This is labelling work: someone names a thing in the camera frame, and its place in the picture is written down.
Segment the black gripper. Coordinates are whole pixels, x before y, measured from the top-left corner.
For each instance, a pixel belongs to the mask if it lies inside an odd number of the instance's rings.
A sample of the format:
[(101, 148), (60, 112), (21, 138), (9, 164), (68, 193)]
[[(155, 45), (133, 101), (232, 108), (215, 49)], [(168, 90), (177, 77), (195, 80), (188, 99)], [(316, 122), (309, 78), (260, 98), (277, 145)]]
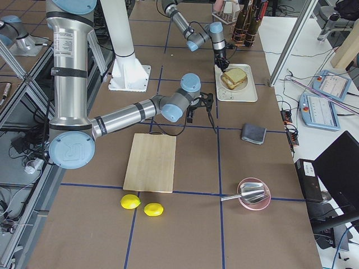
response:
[(200, 99), (196, 99), (187, 108), (187, 115), (186, 115), (186, 122), (187, 123), (192, 123), (193, 122), (194, 110), (199, 108), (199, 107), (202, 107), (201, 103), (202, 103), (202, 101)]
[(217, 67), (229, 66), (229, 60), (227, 59), (226, 48), (214, 49), (214, 63)]

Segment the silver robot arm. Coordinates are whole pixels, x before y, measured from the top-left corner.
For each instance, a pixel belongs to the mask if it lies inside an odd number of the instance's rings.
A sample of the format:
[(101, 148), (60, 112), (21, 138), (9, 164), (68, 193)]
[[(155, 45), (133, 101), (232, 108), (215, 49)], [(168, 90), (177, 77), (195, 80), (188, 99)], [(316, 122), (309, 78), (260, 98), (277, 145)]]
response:
[(177, 5), (181, 1), (162, 1), (164, 14), (176, 24), (183, 37), (187, 40), (186, 44), (190, 51), (198, 50), (208, 40), (211, 41), (214, 51), (214, 63), (224, 72), (229, 66), (229, 60), (226, 55), (226, 42), (221, 22), (213, 22), (202, 28), (202, 31), (196, 32), (180, 13)]
[[(124, 1), (101, 1), (116, 55), (111, 87), (145, 91), (150, 67), (135, 56)], [(55, 115), (49, 123), (49, 156), (61, 168), (77, 169), (94, 156), (95, 140), (161, 114), (176, 122), (199, 97), (201, 81), (188, 73), (170, 97), (157, 95), (116, 112), (88, 117), (88, 34), (94, 25), (95, 1), (47, 1), (47, 22), (54, 35)]]

